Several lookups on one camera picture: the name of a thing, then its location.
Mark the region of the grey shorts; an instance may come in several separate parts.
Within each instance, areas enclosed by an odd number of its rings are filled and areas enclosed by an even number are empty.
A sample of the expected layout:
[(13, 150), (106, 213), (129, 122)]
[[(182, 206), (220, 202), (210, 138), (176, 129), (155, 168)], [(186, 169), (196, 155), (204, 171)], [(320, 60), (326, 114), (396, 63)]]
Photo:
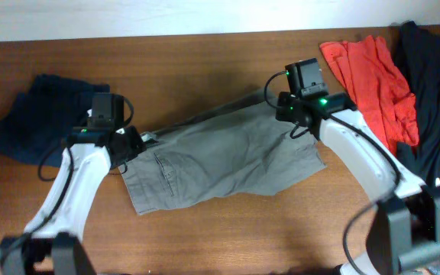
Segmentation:
[(121, 168), (139, 215), (184, 209), (213, 198), (250, 193), (274, 196), (325, 169), (317, 140), (293, 140), (293, 125), (276, 120), (262, 90), (151, 133)]

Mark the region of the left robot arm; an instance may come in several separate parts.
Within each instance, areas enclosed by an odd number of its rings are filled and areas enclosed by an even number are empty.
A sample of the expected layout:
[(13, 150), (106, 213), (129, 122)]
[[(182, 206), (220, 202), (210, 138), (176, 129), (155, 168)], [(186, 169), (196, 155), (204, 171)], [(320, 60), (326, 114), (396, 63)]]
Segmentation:
[(19, 236), (0, 244), (3, 274), (37, 274), (35, 265), (52, 260), (51, 274), (94, 274), (83, 245), (86, 219), (96, 192), (116, 167), (125, 165), (146, 146), (125, 118), (131, 102), (122, 95), (96, 93), (86, 126), (62, 140), (60, 170), (37, 214)]

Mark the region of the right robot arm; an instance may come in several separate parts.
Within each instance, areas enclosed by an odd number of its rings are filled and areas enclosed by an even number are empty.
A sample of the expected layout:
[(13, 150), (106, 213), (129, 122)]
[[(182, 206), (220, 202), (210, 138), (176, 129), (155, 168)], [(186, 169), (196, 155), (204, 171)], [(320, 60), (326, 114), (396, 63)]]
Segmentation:
[(276, 118), (292, 122), (290, 137), (306, 132), (344, 162), (370, 201), (348, 223), (375, 209), (366, 250), (336, 267), (337, 274), (404, 274), (440, 264), (440, 183), (406, 169), (367, 126), (345, 93), (329, 94), (317, 59), (285, 67), (290, 90), (279, 95)]

